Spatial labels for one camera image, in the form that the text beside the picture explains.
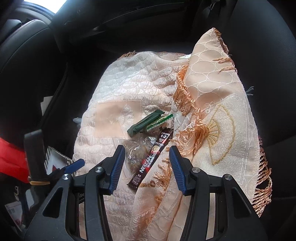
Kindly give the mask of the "dark green stick sachet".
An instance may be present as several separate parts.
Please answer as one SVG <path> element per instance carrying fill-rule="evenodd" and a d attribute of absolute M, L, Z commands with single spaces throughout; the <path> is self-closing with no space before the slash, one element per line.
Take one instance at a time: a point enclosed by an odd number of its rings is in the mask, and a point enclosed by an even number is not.
<path fill-rule="evenodd" d="M 162 110 L 155 110 L 153 113 L 149 114 L 136 124 L 132 125 L 128 130 L 127 133 L 130 137 L 133 137 L 137 133 L 139 133 L 141 130 L 146 128 L 149 124 L 153 123 L 155 120 L 159 119 L 165 112 Z"/>

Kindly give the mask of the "peach embroidered fringed cloth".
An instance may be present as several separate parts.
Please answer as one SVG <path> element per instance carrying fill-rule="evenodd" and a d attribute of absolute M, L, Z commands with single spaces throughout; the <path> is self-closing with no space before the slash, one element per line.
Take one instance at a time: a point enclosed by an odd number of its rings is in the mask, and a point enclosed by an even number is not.
<path fill-rule="evenodd" d="M 127 130 L 155 110 L 172 114 L 169 145 L 207 174 L 228 173 L 255 212 L 271 201 L 271 170 L 245 89 L 220 32 L 212 28 L 189 55 L 127 53 L 110 64 L 82 116 L 73 159 L 87 173 L 119 144 Z M 179 240 L 190 199 L 177 188 L 165 148 L 136 191 L 128 187 L 137 165 L 126 161 L 117 189 L 104 197 L 114 240 Z"/>

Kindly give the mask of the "white striped-edge box tray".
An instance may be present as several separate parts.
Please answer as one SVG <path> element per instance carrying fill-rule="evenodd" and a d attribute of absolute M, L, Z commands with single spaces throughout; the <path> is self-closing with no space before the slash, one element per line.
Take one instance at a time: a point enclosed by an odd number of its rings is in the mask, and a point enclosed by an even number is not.
<path fill-rule="evenodd" d="M 48 146 L 46 151 L 45 169 L 47 175 L 54 172 L 56 169 L 62 169 L 69 166 L 73 160 L 58 152 L 56 149 Z"/>

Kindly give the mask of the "red fabric bag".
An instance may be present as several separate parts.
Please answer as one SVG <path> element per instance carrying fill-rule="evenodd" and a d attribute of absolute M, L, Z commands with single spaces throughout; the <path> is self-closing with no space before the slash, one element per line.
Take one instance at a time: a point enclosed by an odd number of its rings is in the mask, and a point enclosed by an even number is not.
<path fill-rule="evenodd" d="M 0 139 L 0 172 L 23 183 L 29 183 L 25 152 L 2 138 Z"/>

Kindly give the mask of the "Nescafe coffee stick sachet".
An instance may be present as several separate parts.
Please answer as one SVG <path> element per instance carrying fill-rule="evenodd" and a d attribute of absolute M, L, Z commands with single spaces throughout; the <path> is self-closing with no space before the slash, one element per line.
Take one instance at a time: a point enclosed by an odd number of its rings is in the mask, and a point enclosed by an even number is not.
<path fill-rule="evenodd" d="M 133 178 L 128 183 L 128 186 L 133 189 L 137 190 L 144 178 L 146 177 L 147 173 L 158 159 L 160 153 L 164 149 L 164 147 L 169 143 L 169 140 L 173 134 L 174 130 L 172 128 L 164 128 L 156 141 L 154 142 L 153 146 L 151 147 L 148 154 L 143 159 L 139 169 L 136 171 Z"/>

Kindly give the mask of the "clear wrapped brown cookie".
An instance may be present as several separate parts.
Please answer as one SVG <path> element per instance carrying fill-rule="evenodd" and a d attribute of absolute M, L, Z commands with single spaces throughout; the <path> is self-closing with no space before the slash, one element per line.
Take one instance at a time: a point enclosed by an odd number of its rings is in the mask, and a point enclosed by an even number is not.
<path fill-rule="evenodd" d="M 126 150 L 126 176 L 131 177 L 138 171 L 155 141 L 156 137 L 143 135 L 133 140 L 125 140 L 122 143 Z"/>

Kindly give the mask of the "green cartoon biscuit packet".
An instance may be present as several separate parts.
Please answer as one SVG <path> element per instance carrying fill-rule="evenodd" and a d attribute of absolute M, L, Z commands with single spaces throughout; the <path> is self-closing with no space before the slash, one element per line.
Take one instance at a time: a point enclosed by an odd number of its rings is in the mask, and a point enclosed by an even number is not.
<path fill-rule="evenodd" d="M 157 128 L 158 126 L 163 125 L 167 121 L 171 120 L 173 117 L 174 117 L 174 115 L 172 113 L 170 113 L 170 114 L 168 114 L 166 116 L 161 116 L 160 118 L 158 118 L 157 120 L 153 121 L 148 126 L 146 126 L 145 131 L 149 132 L 149 131 Z"/>

